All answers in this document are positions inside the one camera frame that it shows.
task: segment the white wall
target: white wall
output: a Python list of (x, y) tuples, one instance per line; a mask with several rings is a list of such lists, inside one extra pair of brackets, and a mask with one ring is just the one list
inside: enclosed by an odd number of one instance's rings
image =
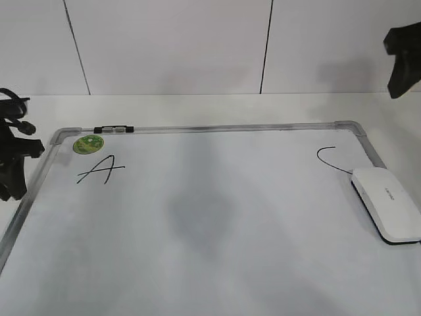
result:
[[(92, 94), (259, 93), (270, 0), (66, 0)], [(263, 93), (385, 91), (421, 0), (274, 0)], [(0, 86), (86, 94), (62, 0), (4, 0)]]
[(390, 28), (421, 21), (421, 0), (274, 0), (263, 93), (383, 92)]
[(92, 94), (258, 93), (270, 0), (71, 0)]
[(61, 0), (1, 1), (0, 87), (22, 95), (87, 93)]

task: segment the white table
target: white table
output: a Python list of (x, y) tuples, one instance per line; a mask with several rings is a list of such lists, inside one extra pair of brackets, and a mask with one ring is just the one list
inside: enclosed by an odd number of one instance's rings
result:
[[(384, 163), (421, 205), (421, 93), (391, 100), (387, 93), (281, 95), (34, 96), (25, 120), (47, 146), (62, 127), (124, 124), (198, 126), (355, 120)], [(26, 159), (29, 178), (39, 159)], [(0, 201), (0, 236), (18, 201)]]

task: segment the green sticker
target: green sticker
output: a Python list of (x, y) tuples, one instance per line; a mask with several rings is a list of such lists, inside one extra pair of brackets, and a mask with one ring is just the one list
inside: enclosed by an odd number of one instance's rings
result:
[(104, 146), (104, 140), (97, 135), (87, 135), (76, 140), (73, 144), (73, 151), (80, 155), (89, 155), (99, 151)]

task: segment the panel seam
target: panel seam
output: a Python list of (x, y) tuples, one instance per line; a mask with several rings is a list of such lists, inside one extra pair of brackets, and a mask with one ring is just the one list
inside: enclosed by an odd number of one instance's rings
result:
[(84, 75), (84, 79), (85, 79), (85, 84), (86, 84), (87, 92), (88, 92), (88, 94), (89, 94), (89, 95), (91, 95), (91, 90), (90, 90), (90, 88), (89, 88), (89, 84), (87, 83), (87, 78), (86, 78), (86, 73), (85, 73), (84, 64), (83, 64), (83, 62), (82, 62), (82, 58), (81, 58), (81, 56), (80, 56), (80, 52), (79, 52), (78, 42), (76, 41), (76, 36), (74, 35), (74, 30), (73, 30), (72, 21), (71, 21), (71, 19), (70, 19), (70, 15), (69, 15), (69, 13), (68, 13), (66, 0), (63, 0), (63, 5), (64, 5), (64, 10), (66, 11), (66, 17), (67, 17), (68, 26), (69, 26), (69, 28), (70, 28), (70, 32), (72, 33), (74, 46), (76, 47), (76, 52), (78, 53), (79, 63), (80, 63), (80, 67), (82, 68), (82, 73), (83, 73), (83, 75)]
[(269, 13), (269, 22), (268, 22), (268, 31), (267, 31), (267, 34), (266, 34), (266, 46), (264, 48), (262, 79), (260, 81), (260, 91), (259, 91), (259, 94), (262, 94), (262, 90), (263, 90), (264, 70), (266, 68), (266, 56), (268, 54), (269, 34), (270, 34), (270, 25), (272, 24), (272, 11), (273, 11), (273, 8), (274, 8), (274, 0), (271, 0), (271, 2), (270, 2), (270, 13)]

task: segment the whiteboard frame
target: whiteboard frame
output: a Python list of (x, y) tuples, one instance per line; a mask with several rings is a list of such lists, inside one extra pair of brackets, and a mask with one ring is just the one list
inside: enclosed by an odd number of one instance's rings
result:
[[(28, 213), (35, 201), (37, 193), (41, 188), (45, 177), (56, 157), (57, 152), (64, 139), (77, 135), (93, 134), (93, 128), (61, 128), (51, 138), (47, 151), (43, 154), (41, 161), (31, 178), (28, 191), (22, 198), (6, 232), (0, 241), (0, 275), (6, 264), (14, 243), (18, 238)], [(375, 167), (386, 168), (376, 150), (368, 140), (362, 126), (351, 120), (342, 120), (331, 123), (296, 123), (296, 124), (260, 124), (260, 125), (223, 125), (223, 126), (186, 126), (186, 127), (138, 127), (132, 133), (126, 133), (122, 126), (115, 126), (104, 129), (102, 134), (179, 134), (179, 133), (202, 133), (202, 132), (244, 132), (260, 130), (350, 130), (361, 143), (362, 148)]]

